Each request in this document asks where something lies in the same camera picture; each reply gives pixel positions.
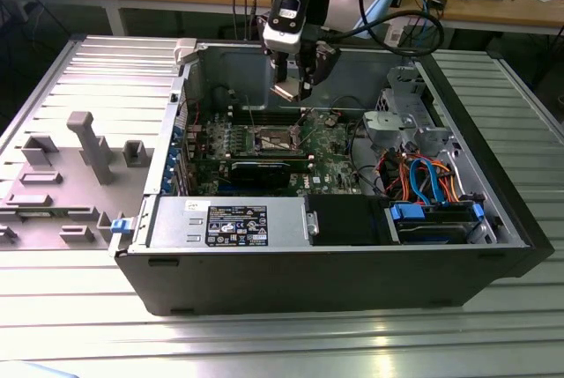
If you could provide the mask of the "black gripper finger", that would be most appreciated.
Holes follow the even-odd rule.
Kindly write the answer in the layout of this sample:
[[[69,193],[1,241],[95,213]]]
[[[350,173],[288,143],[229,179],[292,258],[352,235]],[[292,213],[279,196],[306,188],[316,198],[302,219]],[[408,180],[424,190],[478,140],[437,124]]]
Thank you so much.
[[[273,69],[273,83],[276,85],[286,81],[288,54],[279,51],[270,53],[271,67]]]
[[[316,70],[316,43],[302,42],[298,53],[299,91],[298,100],[307,99],[312,93],[312,80]]]

